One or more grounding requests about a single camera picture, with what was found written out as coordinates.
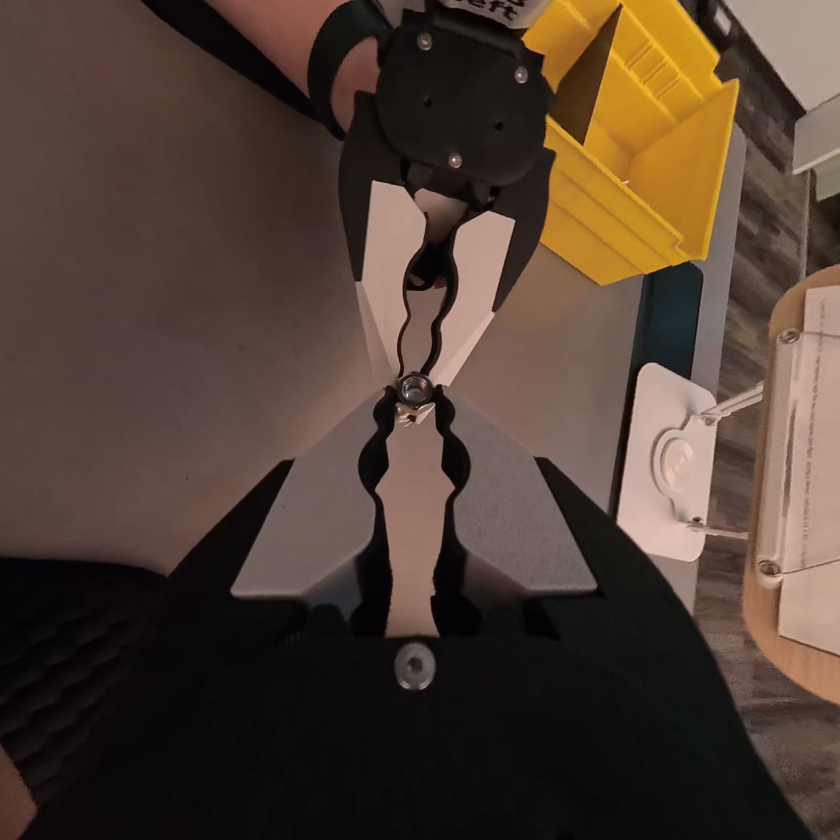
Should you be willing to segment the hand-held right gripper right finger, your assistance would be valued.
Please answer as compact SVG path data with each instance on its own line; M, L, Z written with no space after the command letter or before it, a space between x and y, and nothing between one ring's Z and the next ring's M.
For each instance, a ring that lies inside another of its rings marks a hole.
M435 421L452 486L435 566L438 601L491 610L594 593L595 577L531 451L445 387L436 391Z

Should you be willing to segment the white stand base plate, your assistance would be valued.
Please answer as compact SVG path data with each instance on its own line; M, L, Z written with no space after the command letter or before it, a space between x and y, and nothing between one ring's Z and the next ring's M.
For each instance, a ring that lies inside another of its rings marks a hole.
M640 549L655 557L692 562L705 545L718 423L706 389L656 363L637 374L616 520ZM664 494L652 470L663 432L680 431L696 454L691 487Z

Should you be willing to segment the person's left hand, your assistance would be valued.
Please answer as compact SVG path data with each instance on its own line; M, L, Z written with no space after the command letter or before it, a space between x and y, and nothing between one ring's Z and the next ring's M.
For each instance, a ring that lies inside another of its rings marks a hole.
M342 131L350 128L357 91L374 93L380 74L378 43L366 38L343 59L332 85L332 113Z

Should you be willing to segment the wooden instruction board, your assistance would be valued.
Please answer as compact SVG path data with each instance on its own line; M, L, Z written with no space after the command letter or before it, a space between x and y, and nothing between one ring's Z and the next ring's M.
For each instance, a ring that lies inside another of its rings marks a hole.
M766 329L768 353L764 376L765 397L772 393L776 339L785 330L802 328L806 292L812 288L837 287L838 285L839 266L821 269L787 290L773 307ZM778 634L780 595L776 590L763 586L760 574L755 567L755 540L758 536L762 507L763 467L769 423L767 413L767 406L762 404L755 447L749 540L742 581L742 617L748 634L766 661L776 667L792 683L815 697L838 706L838 656Z

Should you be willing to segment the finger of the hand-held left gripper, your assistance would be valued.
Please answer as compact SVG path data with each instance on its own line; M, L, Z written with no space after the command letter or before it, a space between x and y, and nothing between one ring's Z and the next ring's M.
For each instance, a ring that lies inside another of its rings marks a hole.
M495 316L494 303L515 220L486 212L458 227L451 250L453 276L432 324L425 374L451 385Z
M401 336L410 318L406 274L426 238L427 216L408 191L400 185L373 182L356 296L371 373L377 382L394 382L402 375Z

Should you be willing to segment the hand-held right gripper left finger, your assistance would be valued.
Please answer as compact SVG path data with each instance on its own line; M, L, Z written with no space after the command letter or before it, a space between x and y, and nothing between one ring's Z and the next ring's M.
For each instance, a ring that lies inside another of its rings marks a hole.
M296 458L230 593L354 612L368 566L386 544L377 487L389 468L392 387L376 391L324 439Z

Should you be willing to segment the dark bin divider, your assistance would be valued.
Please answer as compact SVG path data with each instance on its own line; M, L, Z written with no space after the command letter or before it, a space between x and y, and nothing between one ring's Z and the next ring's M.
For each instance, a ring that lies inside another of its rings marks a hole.
M617 5L573 66L560 79L549 116L583 146L592 126L623 4Z

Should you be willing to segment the yellow plastic bin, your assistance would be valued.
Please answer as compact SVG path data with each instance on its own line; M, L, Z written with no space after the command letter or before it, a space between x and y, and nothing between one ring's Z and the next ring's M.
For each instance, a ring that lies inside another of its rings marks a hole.
M551 2L524 38L555 93L618 4L585 144L551 117L541 244L606 286L707 257L739 95L680 2Z

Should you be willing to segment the person's left forearm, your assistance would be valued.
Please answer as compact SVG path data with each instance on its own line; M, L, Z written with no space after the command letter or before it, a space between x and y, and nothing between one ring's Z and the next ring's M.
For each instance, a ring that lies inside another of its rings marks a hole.
M406 2L145 1L178 34L241 76L322 123L341 140L331 106L343 59L362 40L381 41Z

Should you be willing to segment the white round disc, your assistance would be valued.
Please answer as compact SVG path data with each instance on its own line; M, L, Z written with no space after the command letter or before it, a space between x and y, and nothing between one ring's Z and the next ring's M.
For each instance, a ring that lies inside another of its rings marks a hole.
M663 432L654 447L652 470L657 487L666 494L688 490L695 478L696 454L678 430Z

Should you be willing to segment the person's right forearm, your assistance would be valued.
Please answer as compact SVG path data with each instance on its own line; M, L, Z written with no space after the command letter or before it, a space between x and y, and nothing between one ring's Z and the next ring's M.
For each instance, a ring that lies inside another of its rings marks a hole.
M37 812L18 768L1 748L1 839L19 839Z

